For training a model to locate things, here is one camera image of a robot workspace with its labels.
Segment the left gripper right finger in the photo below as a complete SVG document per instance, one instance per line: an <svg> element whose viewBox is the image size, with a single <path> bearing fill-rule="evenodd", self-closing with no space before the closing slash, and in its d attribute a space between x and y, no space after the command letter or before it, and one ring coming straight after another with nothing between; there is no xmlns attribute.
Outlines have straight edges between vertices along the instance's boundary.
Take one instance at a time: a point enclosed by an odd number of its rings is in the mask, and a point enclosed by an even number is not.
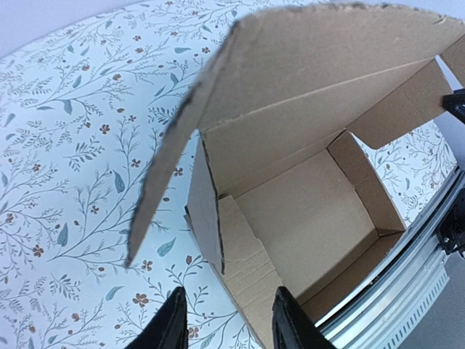
<svg viewBox="0 0 465 349"><path fill-rule="evenodd" d="M332 349L333 344L315 327L294 296L279 286L272 306L274 348Z"/></svg>

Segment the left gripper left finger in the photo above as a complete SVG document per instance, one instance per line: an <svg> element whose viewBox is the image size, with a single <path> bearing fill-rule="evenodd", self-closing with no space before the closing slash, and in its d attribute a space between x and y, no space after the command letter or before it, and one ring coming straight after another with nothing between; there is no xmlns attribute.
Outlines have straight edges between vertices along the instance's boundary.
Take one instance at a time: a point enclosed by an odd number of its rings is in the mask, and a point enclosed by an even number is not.
<svg viewBox="0 0 465 349"><path fill-rule="evenodd" d="M185 288L176 287L148 325L129 343L129 349L188 348Z"/></svg>

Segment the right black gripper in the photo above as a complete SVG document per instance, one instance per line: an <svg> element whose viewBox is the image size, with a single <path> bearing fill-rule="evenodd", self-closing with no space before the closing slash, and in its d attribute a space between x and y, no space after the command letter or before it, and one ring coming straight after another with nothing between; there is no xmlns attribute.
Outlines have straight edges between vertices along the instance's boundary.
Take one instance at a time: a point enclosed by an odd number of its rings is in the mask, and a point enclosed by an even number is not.
<svg viewBox="0 0 465 349"><path fill-rule="evenodd" d="M443 95L441 103L444 110L465 124L465 89L457 89L452 94Z"/></svg>

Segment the brown cardboard box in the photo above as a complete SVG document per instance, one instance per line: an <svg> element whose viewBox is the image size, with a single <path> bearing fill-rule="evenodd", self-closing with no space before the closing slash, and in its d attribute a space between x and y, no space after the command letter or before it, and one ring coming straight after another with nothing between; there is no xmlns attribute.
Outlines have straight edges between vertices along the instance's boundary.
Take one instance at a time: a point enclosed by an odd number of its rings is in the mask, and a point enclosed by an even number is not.
<svg viewBox="0 0 465 349"><path fill-rule="evenodd" d="M312 4L236 21L150 163L127 261L198 132L187 221L257 341L274 347L279 286L322 317L405 232L361 145L442 114L438 59L464 79L464 22L422 9Z"/></svg>

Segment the floral patterned table mat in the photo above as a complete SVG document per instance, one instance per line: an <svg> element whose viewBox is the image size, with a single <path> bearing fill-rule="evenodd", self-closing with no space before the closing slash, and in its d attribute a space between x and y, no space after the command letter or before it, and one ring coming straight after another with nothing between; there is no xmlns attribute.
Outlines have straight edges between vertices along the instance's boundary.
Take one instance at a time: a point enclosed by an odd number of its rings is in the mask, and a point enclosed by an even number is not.
<svg viewBox="0 0 465 349"><path fill-rule="evenodd" d="M256 348L187 228L196 143L124 267L152 152L231 24L275 1L141 1L1 60L1 346L124 348L176 286L192 348Z"/></svg>

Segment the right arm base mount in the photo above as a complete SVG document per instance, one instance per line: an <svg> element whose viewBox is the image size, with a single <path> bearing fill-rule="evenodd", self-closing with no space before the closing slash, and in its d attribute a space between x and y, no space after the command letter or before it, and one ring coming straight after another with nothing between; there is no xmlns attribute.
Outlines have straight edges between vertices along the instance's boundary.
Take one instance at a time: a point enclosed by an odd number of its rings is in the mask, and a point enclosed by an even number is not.
<svg viewBox="0 0 465 349"><path fill-rule="evenodd" d="M435 230L445 253L457 252L462 258L464 258L464 211L464 189L462 188Z"/></svg>

